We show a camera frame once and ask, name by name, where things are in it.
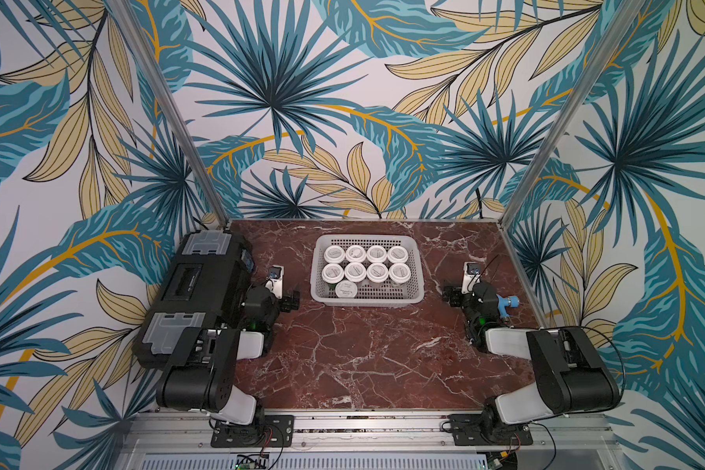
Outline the white lidded yogurt cup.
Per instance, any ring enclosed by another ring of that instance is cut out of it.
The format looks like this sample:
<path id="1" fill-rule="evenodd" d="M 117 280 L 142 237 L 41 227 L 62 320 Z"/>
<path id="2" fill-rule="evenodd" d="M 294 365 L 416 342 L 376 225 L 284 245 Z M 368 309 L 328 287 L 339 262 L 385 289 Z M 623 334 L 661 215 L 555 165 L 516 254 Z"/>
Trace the white lidded yogurt cup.
<path id="1" fill-rule="evenodd" d="M 366 275 L 371 284 L 380 285 L 389 279 L 389 268 L 383 262 L 372 262 L 367 268 Z"/>
<path id="2" fill-rule="evenodd" d="M 380 245 L 374 245 L 367 249 L 366 258 L 372 264 L 385 264 L 388 260 L 388 250 Z"/>
<path id="3" fill-rule="evenodd" d="M 349 262 L 345 266 L 346 280 L 358 283 L 367 277 L 367 268 L 362 262 Z"/>
<path id="4" fill-rule="evenodd" d="M 393 246 L 387 252 L 387 260 L 390 264 L 406 264 L 409 261 L 409 250 L 401 245 Z"/>
<path id="5" fill-rule="evenodd" d="M 360 245 L 348 246 L 346 253 L 347 262 L 359 262 L 363 264 L 367 260 L 367 250 Z"/>
<path id="6" fill-rule="evenodd" d="M 323 258 L 327 264 L 342 264 L 346 260 L 346 250 L 338 245 L 325 249 Z"/>
<path id="7" fill-rule="evenodd" d="M 410 267 L 404 262 L 392 264 L 389 268 L 389 279 L 396 285 L 405 285 L 412 278 Z"/>
<path id="8" fill-rule="evenodd" d="M 340 264 L 327 264 L 321 270 L 321 278 L 329 289 L 334 289 L 345 278 L 345 269 Z"/>

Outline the foil topped yogurt cup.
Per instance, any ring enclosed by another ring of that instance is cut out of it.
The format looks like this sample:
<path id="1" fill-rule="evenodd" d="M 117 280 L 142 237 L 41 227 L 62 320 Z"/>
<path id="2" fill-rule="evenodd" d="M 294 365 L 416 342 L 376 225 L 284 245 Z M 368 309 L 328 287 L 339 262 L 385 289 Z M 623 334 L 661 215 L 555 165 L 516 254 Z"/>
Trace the foil topped yogurt cup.
<path id="1" fill-rule="evenodd" d="M 358 285 L 350 280 L 342 280 L 335 286 L 338 299 L 354 299 L 358 295 Z"/>

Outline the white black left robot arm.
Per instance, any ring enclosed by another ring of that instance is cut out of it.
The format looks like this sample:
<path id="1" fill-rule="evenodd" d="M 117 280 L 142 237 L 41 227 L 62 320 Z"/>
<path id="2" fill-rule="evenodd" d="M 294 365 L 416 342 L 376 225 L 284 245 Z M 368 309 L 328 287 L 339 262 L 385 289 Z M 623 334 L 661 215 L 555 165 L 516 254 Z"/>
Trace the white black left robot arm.
<path id="1" fill-rule="evenodd" d="M 240 360 L 266 356 L 281 313 L 297 311 L 301 293 L 276 296 L 266 286 L 247 290 L 231 319 L 184 329 L 160 378 L 156 402 L 163 409 L 198 411 L 227 425 L 262 423 L 260 400 L 235 385 Z"/>

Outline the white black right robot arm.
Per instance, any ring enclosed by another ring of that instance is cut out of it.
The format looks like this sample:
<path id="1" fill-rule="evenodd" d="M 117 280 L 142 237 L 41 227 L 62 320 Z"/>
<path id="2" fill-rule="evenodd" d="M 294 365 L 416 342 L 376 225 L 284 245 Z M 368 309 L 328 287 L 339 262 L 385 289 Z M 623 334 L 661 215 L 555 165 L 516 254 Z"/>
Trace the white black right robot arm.
<path id="1" fill-rule="evenodd" d="M 530 385 L 487 399 L 481 414 L 486 432 L 565 414 L 608 411 L 622 401 L 623 386 L 582 327 L 511 327 L 508 311 L 519 306 L 519 299 L 499 295 L 488 282 L 448 285 L 442 297 L 463 313 L 473 347 L 527 360 L 532 366 Z"/>

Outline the white plastic perforated basket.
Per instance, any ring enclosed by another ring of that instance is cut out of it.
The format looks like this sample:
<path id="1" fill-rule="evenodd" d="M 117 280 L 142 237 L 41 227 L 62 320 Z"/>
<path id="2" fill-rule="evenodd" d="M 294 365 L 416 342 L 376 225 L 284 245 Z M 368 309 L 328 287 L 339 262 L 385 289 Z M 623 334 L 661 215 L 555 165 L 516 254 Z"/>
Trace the white plastic perforated basket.
<path id="1" fill-rule="evenodd" d="M 322 270 L 326 264 L 325 251 L 331 246 L 344 249 L 360 245 L 366 249 L 379 245 L 385 249 L 402 246 L 408 253 L 405 263 L 411 272 L 411 278 L 404 284 L 395 284 L 391 280 L 376 285 L 369 280 L 358 284 L 358 293 L 352 299 L 339 298 L 335 289 L 322 279 Z M 424 300 L 424 278 L 421 256 L 416 241 L 408 236 L 381 234 L 332 234 L 320 236 L 315 244 L 313 264 L 311 265 L 311 297 L 317 302 L 334 307 L 405 307 L 418 304 Z"/>

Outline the blue plastic faucet toy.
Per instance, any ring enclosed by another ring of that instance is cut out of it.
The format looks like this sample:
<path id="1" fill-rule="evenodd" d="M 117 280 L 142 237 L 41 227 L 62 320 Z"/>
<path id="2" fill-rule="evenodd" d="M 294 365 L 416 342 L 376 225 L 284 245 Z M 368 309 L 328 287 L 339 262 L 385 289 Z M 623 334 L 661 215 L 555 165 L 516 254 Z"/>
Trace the blue plastic faucet toy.
<path id="1" fill-rule="evenodd" d="M 517 296 L 503 297 L 497 295 L 497 310 L 499 311 L 499 317 L 504 320 L 509 319 L 509 313 L 507 310 L 515 309 L 515 307 L 519 307 L 519 304 L 520 301 Z"/>

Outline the black plastic toolbox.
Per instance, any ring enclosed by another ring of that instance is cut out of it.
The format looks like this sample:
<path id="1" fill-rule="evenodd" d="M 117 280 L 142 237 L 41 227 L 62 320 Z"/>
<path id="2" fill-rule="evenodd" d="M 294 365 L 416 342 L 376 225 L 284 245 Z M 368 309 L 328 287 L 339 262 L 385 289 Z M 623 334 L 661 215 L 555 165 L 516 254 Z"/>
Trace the black plastic toolbox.
<path id="1" fill-rule="evenodd" d="M 256 271 L 252 250 L 240 233 L 184 237 L 132 346 L 143 368 L 162 370 L 188 327 L 238 325 Z"/>

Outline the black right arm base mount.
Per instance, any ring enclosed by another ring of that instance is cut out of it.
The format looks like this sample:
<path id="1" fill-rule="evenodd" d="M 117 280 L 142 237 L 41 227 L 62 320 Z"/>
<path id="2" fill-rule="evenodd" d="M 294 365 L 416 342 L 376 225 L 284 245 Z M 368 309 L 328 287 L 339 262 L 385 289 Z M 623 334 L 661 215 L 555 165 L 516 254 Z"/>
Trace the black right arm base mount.
<path id="1" fill-rule="evenodd" d="M 441 429 L 458 447 L 521 448 L 534 442 L 526 424 L 505 424 L 489 412 L 450 414 Z"/>

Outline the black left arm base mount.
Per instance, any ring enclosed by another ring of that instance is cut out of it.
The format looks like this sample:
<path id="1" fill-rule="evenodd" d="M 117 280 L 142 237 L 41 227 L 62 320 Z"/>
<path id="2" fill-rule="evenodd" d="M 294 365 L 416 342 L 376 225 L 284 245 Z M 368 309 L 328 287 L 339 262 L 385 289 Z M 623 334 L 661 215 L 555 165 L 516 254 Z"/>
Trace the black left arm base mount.
<path id="1" fill-rule="evenodd" d="M 271 414 L 252 424 L 217 423 L 211 437 L 212 448 L 289 448 L 293 443 L 295 416 Z"/>

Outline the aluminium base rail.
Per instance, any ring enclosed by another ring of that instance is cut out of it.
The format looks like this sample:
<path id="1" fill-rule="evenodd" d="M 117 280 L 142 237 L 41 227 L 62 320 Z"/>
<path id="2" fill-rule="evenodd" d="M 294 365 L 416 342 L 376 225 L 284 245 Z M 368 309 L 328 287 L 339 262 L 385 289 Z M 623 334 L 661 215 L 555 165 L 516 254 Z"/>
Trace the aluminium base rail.
<path id="1" fill-rule="evenodd" d="M 505 444 L 450 429 L 446 409 L 272 409 L 266 436 L 221 446 L 215 426 L 184 412 L 144 413 L 117 469 L 624 469 L 600 414 L 525 425 Z"/>

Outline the right aluminium frame post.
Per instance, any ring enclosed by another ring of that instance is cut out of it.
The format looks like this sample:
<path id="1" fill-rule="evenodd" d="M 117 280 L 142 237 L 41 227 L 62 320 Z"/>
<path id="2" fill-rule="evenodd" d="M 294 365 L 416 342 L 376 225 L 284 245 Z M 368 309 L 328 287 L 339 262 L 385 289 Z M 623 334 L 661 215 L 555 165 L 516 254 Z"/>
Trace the right aluminium frame post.
<path id="1" fill-rule="evenodd" d="M 583 105 L 585 99 L 589 96 L 591 88 L 593 88 L 607 68 L 607 64 L 616 53 L 620 41 L 624 38 L 630 24 L 638 17 L 638 12 L 644 4 L 644 0 L 624 1 L 621 8 L 616 12 L 611 26 L 603 33 L 599 47 L 593 50 L 589 64 L 581 72 L 576 86 L 571 90 L 570 97 L 561 108 L 536 158 L 527 166 L 523 179 L 518 184 L 505 213 L 499 220 L 499 228 L 502 231 L 507 231 L 517 219 L 523 201 L 532 191 L 537 178 L 550 159 L 552 151 L 556 148 L 558 141 L 564 131 L 566 131 L 570 121 L 575 117 L 579 107 Z"/>

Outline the aluminium frame post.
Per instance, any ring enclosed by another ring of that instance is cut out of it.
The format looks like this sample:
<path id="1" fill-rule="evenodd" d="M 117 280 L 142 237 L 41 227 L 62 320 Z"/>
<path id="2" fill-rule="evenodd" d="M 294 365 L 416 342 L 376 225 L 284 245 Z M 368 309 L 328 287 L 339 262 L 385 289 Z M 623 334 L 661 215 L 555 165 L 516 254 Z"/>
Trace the aluminium frame post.
<path id="1" fill-rule="evenodd" d="M 561 108 L 536 158 L 527 166 L 523 179 L 518 184 L 505 213 L 499 220 L 499 228 L 502 231 L 507 231 L 517 219 L 523 201 L 532 191 L 537 178 L 550 159 L 552 151 L 556 148 L 558 141 L 564 131 L 566 131 L 570 121 L 575 117 L 579 107 L 583 105 L 585 99 L 589 96 L 591 88 L 593 88 L 607 68 L 607 64 L 616 53 L 620 41 L 624 38 L 630 24 L 638 17 L 638 12 L 644 4 L 644 0 L 624 1 L 621 8 L 616 12 L 611 26 L 603 33 L 599 47 L 593 50 L 589 64 L 581 72 L 576 86 L 571 90 L 570 97 Z"/>
<path id="2" fill-rule="evenodd" d="M 201 185 L 208 205 L 217 218 L 217 223 L 221 229 L 229 229 L 231 220 L 221 203 L 221 197 L 215 191 L 209 179 L 207 169 L 199 154 L 199 151 L 189 133 L 185 121 L 182 119 L 177 109 L 174 96 L 166 83 L 166 78 L 160 69 L 155 58 L 154 50 L 150 48 L 147 38 L 135 17 L 135 13 L 128 1 L 112 0 L 109 2 L 112 13 L 116 17 L 123 37 L 128 41 L 128 45 L 147 78 L 155 99 L 160 103 L 164 118 L 170 125 L 170 130 L 183 150 L 184 157 L 193 170 L 196 181 Z"/>

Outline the left aluminium frame post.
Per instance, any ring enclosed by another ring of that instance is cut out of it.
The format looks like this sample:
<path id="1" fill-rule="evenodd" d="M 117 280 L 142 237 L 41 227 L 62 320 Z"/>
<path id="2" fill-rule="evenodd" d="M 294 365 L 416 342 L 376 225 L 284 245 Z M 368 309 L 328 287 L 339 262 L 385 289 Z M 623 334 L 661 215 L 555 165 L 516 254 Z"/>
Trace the left aluminium frame post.
<path id="1" fill-rule="evenodd" d="M 231 220 L 221 203 L 221 197 L 215 191 L 209 179 L 207 169 L 199 154 L 199 151 L 189 133 L 185 121 L 182 119 L 177 109 L 174 96 L 166 83 L 166 78 L 160 69 L 155 58 L 154 50 L 150 48 L 147 38 L 135 17 L 135 13 L 128 1 L 112 0 L 109 2 L 112 13 L 116 17 L 123 37 L 128 41 L 128 45 L 147 78 L 155 99 L 160 103 L 164 118 L 170 125 L 170 130 L 183 150 L 184 157 L 193 170 L 196 181 L 201 185 L 208 205 L 217 218 L 217 223 L 221 229 L 229 229 Z"/>

